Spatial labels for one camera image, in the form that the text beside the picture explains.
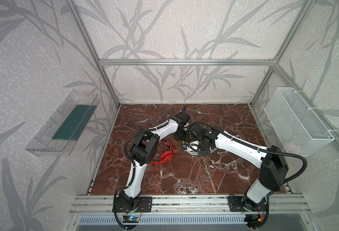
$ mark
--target wallpaper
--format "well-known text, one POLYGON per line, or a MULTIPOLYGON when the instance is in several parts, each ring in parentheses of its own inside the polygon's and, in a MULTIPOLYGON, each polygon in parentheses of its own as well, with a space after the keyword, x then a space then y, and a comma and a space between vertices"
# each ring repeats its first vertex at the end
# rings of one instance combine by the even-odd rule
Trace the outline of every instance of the wallpaper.
MULTIPOLYGON (((76 0, 100 59, 271 59, 303 0, 76 0)), ((267 67, 105 70, 121 103, 250 102, 267 67)))
MULTIPOLYGON (((339 0, 316 1, 279 64, 339 132, 339 0)), ((285 84, 274 74, 254 105, 272 144, 279 140, 263 108, 280 86, 285 84)), ((304 194, 322 231, 339 231, 339 151, 331 143, 307 161, 291 186, 304 194)), ((291 173, 301 167, 292 158, 288 164, 291 173)))
POLYGON ((114 66, 121 103, 248 103, 268 66, 114 66))
POLYGON ((61 230, 116 107, 64 1, 0 0, 0 230, 61 230), (25 150, 71 90, 100 104, 69 157, 25 150))

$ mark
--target red marble surface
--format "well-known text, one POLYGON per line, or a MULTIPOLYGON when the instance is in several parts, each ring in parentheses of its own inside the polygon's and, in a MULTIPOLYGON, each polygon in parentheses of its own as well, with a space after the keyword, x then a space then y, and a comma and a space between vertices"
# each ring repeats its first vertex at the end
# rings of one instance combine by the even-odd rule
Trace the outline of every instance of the red marble surface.
MULTIPOLYGON (((125 186, 130 171, 130 161, 122 151, 125 141, 141 127, 158 125, 182 108, 183 105, 122 105, 91 194, 114 194, 117 187, 125 186)), ((247 104, 188 104, 186 112, 192 122, 203 121, 251 143, 265 145, 247 104)), ((148 165, 141 194, 244 193, 259 176, 258 168, 232 153, 216 150, 209 156, 197 157, 183 151, 181 141, 172 135, 166 139, 175 145, 176 155, 163 165, 148 165)))

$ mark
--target red headphones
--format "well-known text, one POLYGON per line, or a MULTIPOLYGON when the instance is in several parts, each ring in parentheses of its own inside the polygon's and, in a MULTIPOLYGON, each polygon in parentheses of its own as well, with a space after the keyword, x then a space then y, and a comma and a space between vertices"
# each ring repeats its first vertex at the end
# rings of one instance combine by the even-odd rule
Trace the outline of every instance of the red headphones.
POLYGON ((165 139, 162 139, 163 141, 163 144, 165 146, 165 150, 164 150, 164 153, 162 153, 160 150, 159 150, 159 147, 158 147, 158 150, 159 152, 161 153, 161 157, 159 158, 160 161, 157 161, 157 158, 155 158, 155 161, 152 161, 151 163, 152 164, 164 164, 164 163, 167 163, 168 161, 170 161, 173 156, 176 154, 176 151, 175 151, 175 147, 173 146, 173 144, 171 143, 171 141, 169 140, 165 140, 165 139))

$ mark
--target transparent plastic bin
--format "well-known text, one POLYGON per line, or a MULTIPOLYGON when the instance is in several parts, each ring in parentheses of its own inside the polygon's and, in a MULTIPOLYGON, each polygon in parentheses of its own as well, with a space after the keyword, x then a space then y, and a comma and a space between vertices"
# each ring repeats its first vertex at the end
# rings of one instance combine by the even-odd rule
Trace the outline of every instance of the transparent plastic bin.
POLYGON ((99 103, 98 94, 72 90, 26 150, 36 156, 69 156, 99 103))
POLYGON ((264 111, 289 153, 309 156, 334 140, 331 132, 293 88, 277 88, 264 111))

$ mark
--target white wire mesh basket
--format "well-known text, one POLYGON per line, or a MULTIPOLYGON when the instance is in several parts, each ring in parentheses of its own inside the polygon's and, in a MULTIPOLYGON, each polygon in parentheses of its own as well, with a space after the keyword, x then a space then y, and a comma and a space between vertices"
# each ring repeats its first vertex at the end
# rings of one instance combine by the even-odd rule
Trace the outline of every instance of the white wire mesh basket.
POLYGON ((293 88, 277 88, 264 111, 289 153, 309 156, 334 140, 331 132, 293 88))

